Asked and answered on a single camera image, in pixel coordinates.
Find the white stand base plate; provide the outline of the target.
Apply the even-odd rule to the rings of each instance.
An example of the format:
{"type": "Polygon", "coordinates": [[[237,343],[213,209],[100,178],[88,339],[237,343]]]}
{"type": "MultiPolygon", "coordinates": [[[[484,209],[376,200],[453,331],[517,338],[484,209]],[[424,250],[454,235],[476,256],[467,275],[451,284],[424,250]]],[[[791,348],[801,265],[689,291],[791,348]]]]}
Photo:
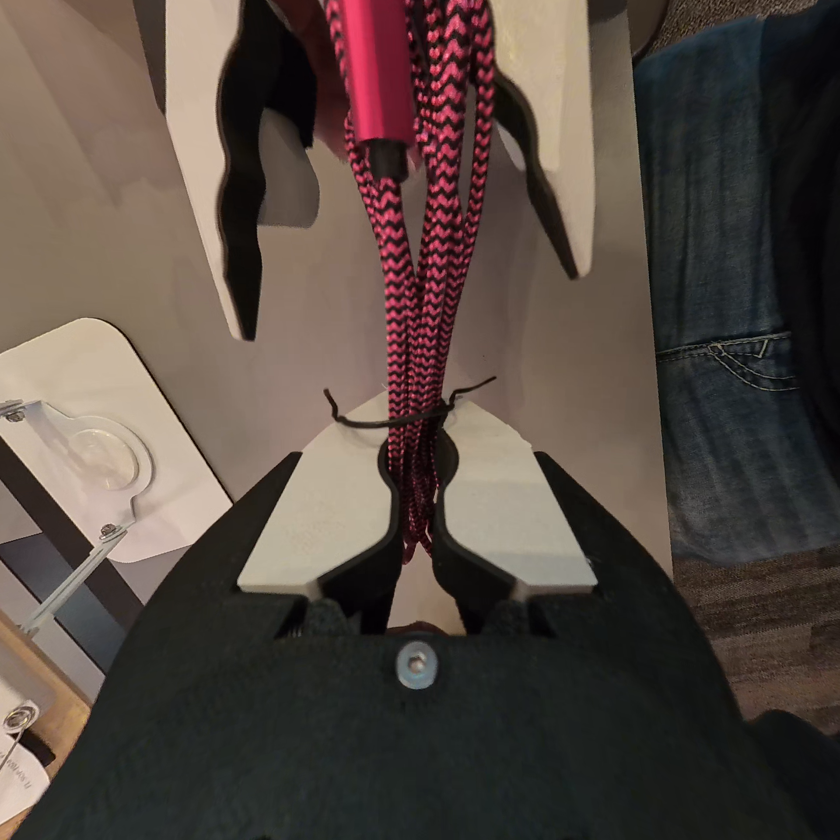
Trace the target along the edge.
{"type": "Polygon", "coordinates": [[[81,318],[1,355],[2,443],[83,543],[135,564],[193,544],[231,501],[130,342],[81,318]]]}

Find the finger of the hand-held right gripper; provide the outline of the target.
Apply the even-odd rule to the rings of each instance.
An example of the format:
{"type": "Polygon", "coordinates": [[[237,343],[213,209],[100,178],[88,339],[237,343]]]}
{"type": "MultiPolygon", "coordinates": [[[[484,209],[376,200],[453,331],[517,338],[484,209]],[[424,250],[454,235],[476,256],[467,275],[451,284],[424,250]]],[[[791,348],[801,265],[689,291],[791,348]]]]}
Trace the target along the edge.
{"type": "Polygon", "coordinates": [[[318,82],[282,2],[166,2],[165,119],[232,336],[256,338],[263,227],[309,228],[318,82]]]}
{"type": "Polygon", "coordinates": [[[496,121],[567,277],[592,268],[595,151],[586,1],[494,1],[496,121]]]}

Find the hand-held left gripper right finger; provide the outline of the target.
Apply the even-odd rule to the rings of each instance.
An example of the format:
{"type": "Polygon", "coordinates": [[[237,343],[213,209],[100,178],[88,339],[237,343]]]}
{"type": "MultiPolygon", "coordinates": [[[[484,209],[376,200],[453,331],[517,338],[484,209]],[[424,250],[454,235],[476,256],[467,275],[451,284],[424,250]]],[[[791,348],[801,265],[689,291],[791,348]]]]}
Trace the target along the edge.
{"type": "Polygon", "coordinates": [[[437,440],[434,573],[458,602],[590,594],[595,574],[532,445],[471,401],[437,440]]]}

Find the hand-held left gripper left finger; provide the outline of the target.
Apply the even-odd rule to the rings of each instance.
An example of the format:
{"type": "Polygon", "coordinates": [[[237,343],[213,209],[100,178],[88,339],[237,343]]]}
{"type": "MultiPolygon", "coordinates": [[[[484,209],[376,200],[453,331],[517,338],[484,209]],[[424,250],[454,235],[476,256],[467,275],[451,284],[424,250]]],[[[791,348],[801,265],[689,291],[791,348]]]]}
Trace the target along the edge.
{"type": "MultiPolygon", "coordinates": [[[[386,392],[348,415],[386,416],[386,392]]],[[[242,592],[381,598],[393,591],[402,571],[402,526],[388,434],[331,422],[301,451],[239,573],[242,592]]]]}

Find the black twist tie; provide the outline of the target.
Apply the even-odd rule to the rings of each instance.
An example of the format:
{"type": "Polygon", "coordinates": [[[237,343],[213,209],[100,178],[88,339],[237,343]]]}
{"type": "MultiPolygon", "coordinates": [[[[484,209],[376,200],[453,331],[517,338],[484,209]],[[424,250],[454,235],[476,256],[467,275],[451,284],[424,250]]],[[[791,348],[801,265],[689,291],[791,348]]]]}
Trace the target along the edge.
{"type": "Polygon", "coordinates": [[[331,408],[331,419],[336,424],[352,429],[372,430],[384,428],[390,430],[394,428],[410,426],[413,424],[419,424],[430,419],[444,418],[455,410],[458,400],[472,392],[478,391],[479,389],[489,385],[496,379],[497,376],[492,375],[486,378],[484,381],[478,382],[474,385],[454,389],[450,393],[447,400],[440,401],[433,409],[426,410],[421,413],[401,415],[398,417],[388,417],[386,419],[376,421],[360,421],[352,419],[344,414],[341,414],[339,406],[333,398],[330,390],[328,388],[324,388],[322,390],[322,393],[327,399],[327,402],[331,408]]]}

